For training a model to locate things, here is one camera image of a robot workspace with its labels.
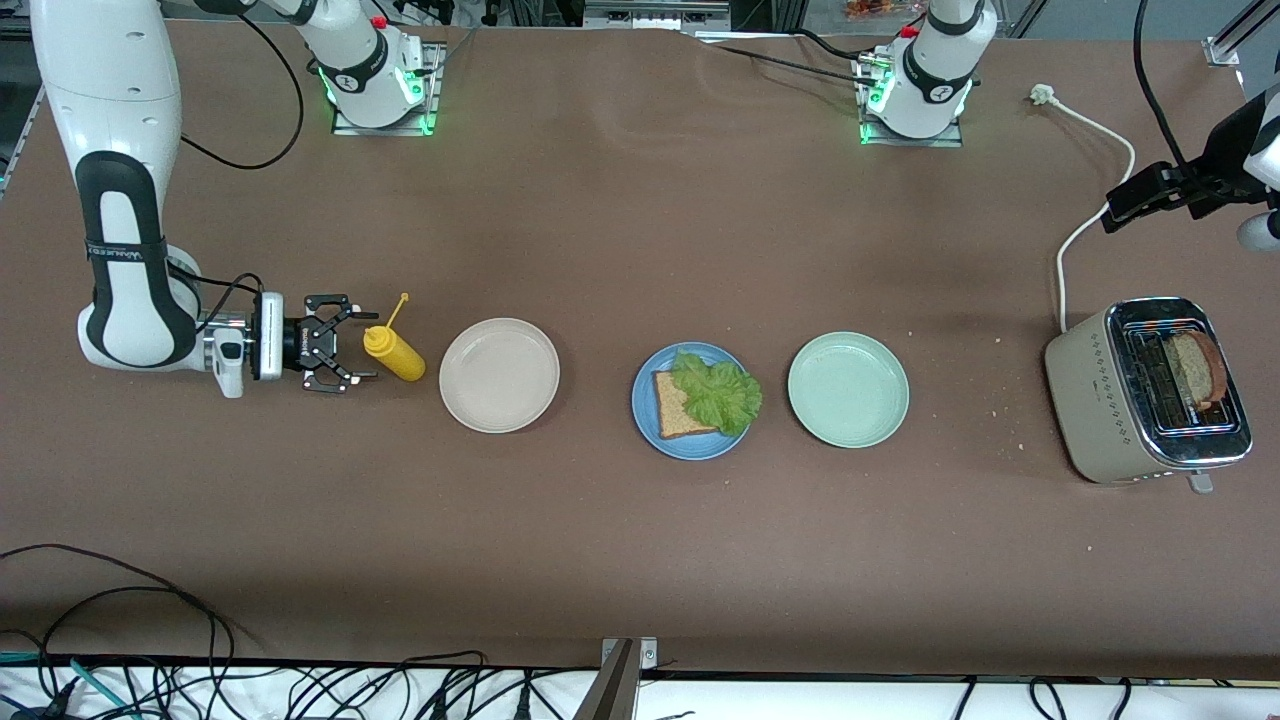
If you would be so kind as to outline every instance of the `light green plate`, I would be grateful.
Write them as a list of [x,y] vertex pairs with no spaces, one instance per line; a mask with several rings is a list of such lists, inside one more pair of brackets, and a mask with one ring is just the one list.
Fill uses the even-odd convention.
[[906,418],[906,372],[879,341],[836,332],[800,348],[787,378],[791,409],[818,439],[836,447],[870,447]]

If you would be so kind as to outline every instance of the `toaster lever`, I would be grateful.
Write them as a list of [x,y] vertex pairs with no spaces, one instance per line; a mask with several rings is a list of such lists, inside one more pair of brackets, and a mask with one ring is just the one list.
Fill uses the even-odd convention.
[[1196,495],[1208,495],[1213,492],[1213,480],[1208,477],[1208,473],[1192,473],[1187,475],[1187,483],[1192,486],[1192,492]]

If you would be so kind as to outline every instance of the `brown tabletop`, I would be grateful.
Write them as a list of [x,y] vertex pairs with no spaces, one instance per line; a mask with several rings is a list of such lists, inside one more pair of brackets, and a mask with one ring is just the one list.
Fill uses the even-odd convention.
[[[269,50],[238,24],[172,29],[187,133],[273,154],[294,110]],[[271,35],[301,69],[297,35]],[[750,46],[840,69],[792,40]],[[993,44],[961,150],[860,146],[838,81],[671,32],[483,29],[451,60],[431,138],[330,137],[307,77],[278,165],[183,147],[165,229],[294,314],[308,292],[384,313],[411,292],[397,328],[431,374],[342,398],[289,377],[228,401],[209,375],[87,364],[81,215],[42,111],[0,204],[0,544],[166,575],[257,656],[577,665],[643,634],[677,669],[1274,676],[1280,258],[1234,241],[1256,210],[1094,229],[1068,256],[1075,319],[1169,293],[1212,318],[1256,438],[1213,496],[1089,484],[1050,407],[1052,256],[1124,156],[1024,97],[1050,82],[1133,138],[1139,167],[1167,158],[1129,53]],[[1148,53],[1194,151],[1242,101],[1235,78],[1190,44]],[[494,316],[543,328],[563,368],[547,415],[508,436],[454,421],[434,374]],[[905,424],[870,450],[823,445],[786,402],[792,356],[835,329],[882,340],[910,378]],[[639,365],[685,340],[764,386],[749,436],[710,462],[654,451],[628,407]],[[129,582],[51,552],[0,573],[0,624],[29,629]],[[200,655],[201,623],[118,598],[51,650]]]

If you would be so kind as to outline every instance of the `mustard bottle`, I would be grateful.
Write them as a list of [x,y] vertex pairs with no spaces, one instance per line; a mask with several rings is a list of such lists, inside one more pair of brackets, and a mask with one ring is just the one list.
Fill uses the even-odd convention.
[[408,293],[402,292],[401,301],[396,305],[396,310],[392,311],[385,325],[365,328],[365,352],[387,365],[387,369],[396,373],[396,377],[411,383],[426,374],[426,361],[392,329],[396,315],[399,314],[399,309],[406,302],[408,302]]

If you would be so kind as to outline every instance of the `toaster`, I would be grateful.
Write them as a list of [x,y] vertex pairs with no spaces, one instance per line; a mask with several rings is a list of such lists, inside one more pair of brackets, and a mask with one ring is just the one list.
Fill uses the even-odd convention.
[[1253,438],[1230,369],[1226,395],[1207,409],[1175,377],[1164,341],[1193,329],[1217,346],[1196,304],[1146,297],[1117,302],[1048,343],[1053,409],[1080,474],[1107,484],[1185,475],[1203,495],[1213,491],[1208,470],[1248,455]]

